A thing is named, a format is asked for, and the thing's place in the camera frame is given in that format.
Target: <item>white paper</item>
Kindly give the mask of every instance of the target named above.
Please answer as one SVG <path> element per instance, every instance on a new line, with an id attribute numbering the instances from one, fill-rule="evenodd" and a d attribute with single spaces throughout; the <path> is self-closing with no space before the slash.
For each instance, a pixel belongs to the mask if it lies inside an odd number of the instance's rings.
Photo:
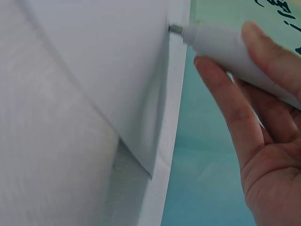
<path id="1" fill-rule="evenodd" d="M 27 2 L 76 81 L 152 174 L 164 111 L 167 0 Z"/>
<path id="2" fill-rule="evenodd" d="M 189 14 L 190 0 L 169 0 L 168 20 L 171 23 L 187 24 Z M 160 225 L 173 158 L 186 59 L 186 46 L 180 37 L 170 35 L 168 55 L 166 110 L 153 178 L 120 145 L 103 225 Z"/>
<path id="3" fill-rule="evenodd" d="M 118 135 L 0 1 L 0 225 L 99 226 Z"/>

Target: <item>metal tip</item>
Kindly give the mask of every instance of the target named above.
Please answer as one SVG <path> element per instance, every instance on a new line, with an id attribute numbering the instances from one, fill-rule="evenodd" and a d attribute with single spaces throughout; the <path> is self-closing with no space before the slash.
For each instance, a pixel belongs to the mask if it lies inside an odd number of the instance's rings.
<path id="1" fill-rule="evenodd" d="M 168 31 L 171 33 L 182 35 L 183 29 L 184 28 L 182 26 L 179 26 L 176 24 L 171 24 L 171 25 L 169 25 Z"/>

